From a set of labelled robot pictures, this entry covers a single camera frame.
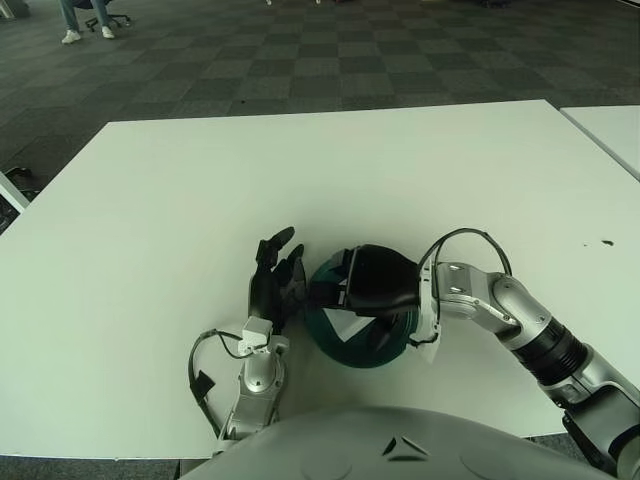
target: wire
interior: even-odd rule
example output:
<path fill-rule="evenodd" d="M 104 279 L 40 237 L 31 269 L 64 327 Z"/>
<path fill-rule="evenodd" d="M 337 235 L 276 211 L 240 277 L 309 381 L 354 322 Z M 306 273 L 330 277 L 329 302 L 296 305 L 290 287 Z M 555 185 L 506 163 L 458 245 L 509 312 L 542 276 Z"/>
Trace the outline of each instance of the wire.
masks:
<path fill-rule="evenodd" d="M 504 269 L 504 273 L 506 273 L 509 276 L 513 275 L 511 270 L 511 263 L 509 262 L 509 257 L 507 257 L 507 254 L 504 252 L 500 244 L 496 242 L 491 237 L 491 235 L 489 235 L 487 232 L 483 232 L 482 230 L 478 230 L 477 228 L 463 227 L 463 228 L 458 228 L 456 230 L 453 230 L 452 232 L 449 232 L 446 235 L 443 235 L 433 245 L 431 245 L 431 247 L 429 247 L 429 250 L 427 250 L 427 252 L 420 259 L 420 263 L 418 263 L 418 275 L 420 275 L 420 272 L 422 271 L 424 264 L 427 262 L 429 257 L 435 251 L 435 257 L 433 258 L 433 264 L 435 268 L 431 272 L 431 279 L 432 279 L 431 288 L 433 289 L 433 296 L 436 299 L 436 306 L 437 306 L 436 319 L 438 321 L 440 320 L 440 291 L 438 290 L 438 268 L 437 268 L 438 258 L 440 257 L 440 251 L 442 250 L 442 247 L 444 246 L 445 242 L 450 238 L 463 233 L 474 233 L 484 238 L 494 248 L 494 250 L 498 254 L 498 257 L 500 257 L 500 262 L 502 262 L 502 268 Z"/>
<path fill-rule="evenodd" d="M 511 276 L 511 264 L 509 263 L 509 259 L 507 258 L 506 253 L 504 253 L 504 250 L 498 244 L 498 242 L 496 242 L 491 237 L 491 235 L 489 235 L 487 232 L 483 232 L 482 230 L 478 230 L 477 228 L 470 228 L 470 227 L 458 228 L 456 230 L 453 230 L 452 232 L 447 233 L 446 235 L 443 235 L 438 240 L 436 240 L 436 242 L 433 245 L 431 245 L 431 247 L 429 247 L 429 250 L 427 250 L 427 253 L 425 253 L 420 259 L 420 262 L 418 263 L 418 272 L 422 270 L 422 267 L 424 267 L 424 264 L 426 263 L 426 261 L 428 260 L 428 258 L 431 256 L 431 254 L 436 248 L 441 247 L 444 244 L 444 242 L 449 240 L 451 237 L 455 237 L 456 235 L 460 235 L 462 233 L 475 233 L 476 235 L 480 235 L 487 242 L 489 242 L 491 246 L 495 249 L 498 256 L 500 257 L 500 261 L 502 262 L 504 273 Z"/>

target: checkered carpet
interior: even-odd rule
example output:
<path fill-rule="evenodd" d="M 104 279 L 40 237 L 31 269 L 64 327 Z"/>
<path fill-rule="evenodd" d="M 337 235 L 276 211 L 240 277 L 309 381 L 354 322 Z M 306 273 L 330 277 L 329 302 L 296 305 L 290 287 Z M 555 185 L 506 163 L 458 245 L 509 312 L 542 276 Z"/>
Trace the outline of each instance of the checkered carpet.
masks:
<path fill-rule="evenodd" d="M 0 166 L 45 183 L 113 120 L 640 103 L 640 10 L 614 0 L 116 0 L 134 25 L 70 46 L 30 5 L 0 23 Z"/>

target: black cable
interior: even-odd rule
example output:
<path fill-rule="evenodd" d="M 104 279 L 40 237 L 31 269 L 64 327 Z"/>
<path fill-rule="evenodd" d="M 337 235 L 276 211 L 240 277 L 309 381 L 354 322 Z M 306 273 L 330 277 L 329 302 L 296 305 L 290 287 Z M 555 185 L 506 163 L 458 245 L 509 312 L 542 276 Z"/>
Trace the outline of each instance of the black cable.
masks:
<path fill-rule="evenodd" d="M 420 259 L 420 263 L 418 263 L 418 275 L 420 275 L 420 272 L 422 271 L 424 264 L 427 262 L 427 260 L 435 250 L 436 254 L 433 259 L 434 268 L 433 268 L 433 271 L 431 272 L 431 281 L 432 281 L 433 293 L 436 298 L 436 306 L 437 306 L 436 319 L 438 321 L 440 320 L 440 292 L 438 290 L 438 268 L 437 268 L 438 258 L 440 257 L 440 251 L 442 250 L 442 247 L 444 246 L 445 242 L 449 240 L 451 237 L 455 237 L 456 235 L 460 235 L 463 233 L 474 233 L 476 235 L 481 236 L 487 242 L 489 242 L 489 244 L 494 248 L 494 250 L 498 254 L 498 257 L 500 257 L 500 261 L 502 262 L 502 268 L 504 269 L 504 273 L 509 276 L 513 275 L 511 270 L 511 263 L 509 262 L 509 258 L 507 257 L 507 254 L 504 252 L 500 244 L 498 244 L 498 242 L 496 242 L 491 237 L 491 235 L 489 235 L 487 232 L 483 232 L 482 230 L 478 230 L 477 228 L 463 227 L 463 228 L 458 228 L 456 230 L 453 230 L 452 232 L 449 232 L 446 235 L 443 235 L 433 245 L 431 245 L 431 247 L 429 247 L 429 250 L 427 250 L 427 252 Z"/>
<path fill-rule="evenodd" d="M 210 338 L 216 335 L 216 332 L 217 330 L 215 329 L 208 330 L 206 332 L 201 333 L 200 336 L 198 336 L 198 338 L 193 344 L 193 347 L 191 347 L 191 353 L 189 354 L 189 363 L 187 365 L 187 372 L 188 372 L 187 374 L 189 376 L 189 388 L 191 389 L 191 392 L 193 393 L 196 399 L 196 402 L 200 407 L 200 410 L 202 410 L 202 413 L 204 413 L 204 416 L 207 418 L 207 420 L 211 424 L 211 428 L 213 428 L 214 435 L 216 436 L 216 438 L 218 438 L 220 436 L 220 425 L 218 425 L 218 422 L 216 422 L 216 420 L 213 418 L 213 415 L 211 415 L 211 412 L 207 408 L 205 395 L 201 395 L 200 398 L 198 398 L 198 396 L 196 395 L 195 388 L 196 388 L 197 382 L 196 382 L 196 375 L 193 369 L 193 357 L 196 353 L 198 345 L 200 345 L 203 342 L 203 340 L 206 340 L 207 338 Z"/>
<path fill-rule="evenodd" d="M 487 242 L 489 242 L 491 244 L 491 246 L 495 249 L 495 251 L 498 254 L 498 256 L 500 257 L 500 261 L 502 262 L 502 267 L 504 269 L 504 273 L 506 273 L 507 275 L 511 276 L 511 274 L 512 274 L 511 273 L 511 264 L 509 263 L 509 259 L 507 258 L 506 253 L 504 253 L 504 250 L 498 244 L 498 242 L 496 242 L 491 237 L 491 235 L 489 235 L 487 232 L 483 232 L 482 230 L 478 230 L 477 228 L 470 228 L 470 227 L 458 228 L 456 230 L 453 230 L 452 232 L 447 233 L 446 235 L 443 235 L 438 240 L 436 240 L 436 242 L 433 245 L 431 245 L 431 247 L 429 247 L 429 250 L 427 250 L 427 253 L 425 253 L 422 256 L 422 258 L 420 259 L 420 262 L 418 263 L 418 272 L 420 272 L 422 270 L 422 267 L 424 266 L 425 262 L 431 256 L 431 254 L 433 253 L 433 251 L 437 247 L 439 247 L 442 244 L 444 244 L 444 242 L 449 240 L 451 237 L 455 237 L 456 235 L 460 235 L 462 233 L 475 233 L 476 235 L 480 235 Z"/>

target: white table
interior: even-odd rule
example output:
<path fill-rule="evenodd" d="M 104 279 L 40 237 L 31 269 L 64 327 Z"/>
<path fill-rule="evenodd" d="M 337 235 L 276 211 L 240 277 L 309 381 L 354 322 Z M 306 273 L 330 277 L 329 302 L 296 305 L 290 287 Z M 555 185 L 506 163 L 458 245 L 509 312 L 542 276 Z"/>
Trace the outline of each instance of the white table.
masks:
<path fill-rule="evenodd" d="M 455 227 L 485 228 L 515 275 L 638 384 L 637 187 L 544 101 L 109 124 L 0 237 L 0 453 L 208 456 L 189 349 L 205 329 L 241 328 L 258 240 L 287 225 L 309 272 L 343 247 L 417 259 Z M 473 238 L 445 257 L 498 267 Z M 430 367 L 405 354 L 374 370 L 337 365 L 303 330 L 291 331 L 284 417 L 402 405 L 562 431 L 476 325 L 448 322 Z M 226 415 L 240 364 L 212 340 L 199 367 Z"/>
<path fill-rule="evenodd" d="M 640 105 L 560 111 L 640 181 Z"/>

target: black robot arm segment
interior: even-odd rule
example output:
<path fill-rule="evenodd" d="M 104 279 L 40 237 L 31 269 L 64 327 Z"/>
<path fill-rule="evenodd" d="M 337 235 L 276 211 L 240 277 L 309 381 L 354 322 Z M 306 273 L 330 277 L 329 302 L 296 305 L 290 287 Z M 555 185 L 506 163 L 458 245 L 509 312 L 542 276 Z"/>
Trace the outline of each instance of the black robot arm segment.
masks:
<path fill-rule="evenodd" d="M 640 392 L 583 344 L 511 276 L 440 263 L 442 313 L 462 314 L 494 333 L 564 409 L 563 423 L 595 467 L 640 479 Z"/>

